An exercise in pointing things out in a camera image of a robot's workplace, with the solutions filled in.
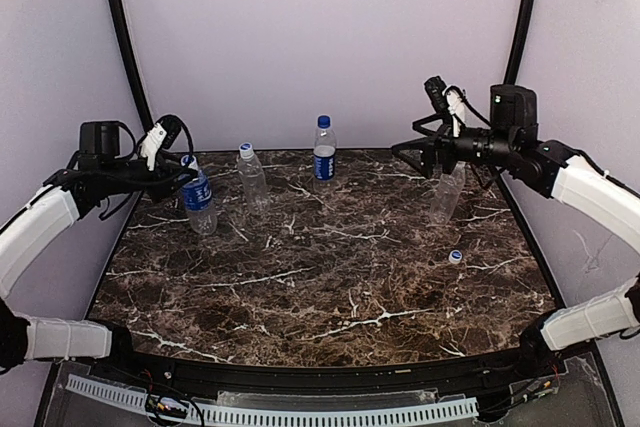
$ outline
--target light purple wall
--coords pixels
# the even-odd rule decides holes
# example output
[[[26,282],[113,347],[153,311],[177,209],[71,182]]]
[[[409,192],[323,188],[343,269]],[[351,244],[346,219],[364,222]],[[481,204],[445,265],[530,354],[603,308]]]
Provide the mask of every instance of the light purple wall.
[[[0,0],[0,9],[2,223],[66,165],[81,122],[119,119],[140,130],[107,0]],[[90,215],[65,232],[18,282],[9,305],[82,318],[123,215],[104,223]],[[33,425],[48,369],[30,363],[0,377],[3,427]]]
[[[536,0],[519,83],[538,93],[541,138],[586,150],[640,189],[640,0]],[[569,305],[640,271],[638,255],[584,215],[513,184]],[[640,425],[640,340],[599,345],[627,425]]]
[[[310,147],[318,114],[343,147],[411,138],[442,74],[486,105],[519,0],[126,0],[152,110],[200,149]]]

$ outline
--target clear plastic bottle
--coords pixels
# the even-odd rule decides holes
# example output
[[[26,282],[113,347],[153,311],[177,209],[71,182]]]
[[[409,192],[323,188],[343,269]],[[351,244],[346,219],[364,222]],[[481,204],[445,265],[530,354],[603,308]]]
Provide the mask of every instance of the clear plastic bottle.
[[[331,128],[331,118],[328,115],[318,117],[316,141],[313,146],[313,174],[316,190],[324,190],[335,175],[336,147],[338,141]]]
[[[238,173],[244,187],[244,196],[249,212],[257,215],[265,213],[271,203],[267,181],[262,164],[253,151],[253,146],[248,142],[240,146]]]
[[[460,193],[464,188],[465,180],[464,162],[458,162],[451,174],[443,173],[440,176],[440,182],[438,182],[438,187],[429,209],[431,223],[444,225],[451,220],[453,211],[456,210],[456,205],[458,205]]]
[[[191,169],[198,171],[198,176],[182,186],[181,189],[189,224],[194,232],[200,235],[211,235],[218,227],[218,217],[209,179],[198,167],[198,161],[195,157],[191,159],[188,155],[182,157],[182,165],[187,164]]]

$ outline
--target dark marble surface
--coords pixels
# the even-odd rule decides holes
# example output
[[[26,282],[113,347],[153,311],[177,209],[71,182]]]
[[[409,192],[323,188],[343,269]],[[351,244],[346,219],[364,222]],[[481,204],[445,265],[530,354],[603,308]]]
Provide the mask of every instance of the dark marble surface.
[[[454,218],[433,226],[437,180],[386,150],[338,154],[335,185],[316,194],[309,151],[260,153],[273,200],[263,217],[246,213],[235,153],[198,155],[218,231],[193,233],[177,197],[143,199],[90,318],[126,324],[147,353],[365,366],[515,347],[553,308],[497,187],[468,171]]]

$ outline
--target robotic arm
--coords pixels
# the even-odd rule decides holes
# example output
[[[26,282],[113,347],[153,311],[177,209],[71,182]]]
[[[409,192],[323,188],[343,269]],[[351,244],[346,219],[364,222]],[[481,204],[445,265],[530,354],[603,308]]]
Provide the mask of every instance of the robotic arm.
[[[123,157],[119,157],[120,129],[134,142],[132,152]],[[101,358],[112,353],[114,326],[14,314],[5,299],[38,254],[103,200],[128,194],[110,212],[100,214],[100,219],[106,220],[136,192],[146,192],[153,201],[160,201],[193,179],[197,173],[165,150],[182,130],[191,156],[189,131],[173,115],[162,117],[138,142],[121,122],[82,124],[80,149],[67,168],[47,179],[36,195],[0,227],[0,366],[4,372],[25,360]]]
[[[427,178],[436,164],[445,173],[451,173],[458,161],[497,167],[542,196],[593,218],[640,253],[638,194],[602,171],[586,153],[556,140],[539,141],[533,91],[512,85],[491,87],[487,121],[460,89],[447,87],[440,77],[427,80],[425,90],[436,113],[413,123],[424,137],[394,145],[396,157]],[[466,127],[456,112],[460,103],[489,128]],[[437,130],[426,127],[435,121],[442,121]],[[570,345],[639,326],[640,275],[611,292],[537,319],[520,336],[520,371],[535,372],[554,352]]]

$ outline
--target blue bottle label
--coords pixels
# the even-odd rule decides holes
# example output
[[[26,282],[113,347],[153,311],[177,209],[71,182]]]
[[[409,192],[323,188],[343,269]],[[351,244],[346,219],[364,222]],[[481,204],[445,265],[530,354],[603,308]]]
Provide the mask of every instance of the blue bottle label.
[[[335,172],[335,159],[333,154],[330,157],[313,156],[313,170],[318,180],[331,180]]]
[[[209,207],[213,195],[209,180],[202,171],[198,172],[198,178],[182,187],[182,197],[187,210],[200,211]]]

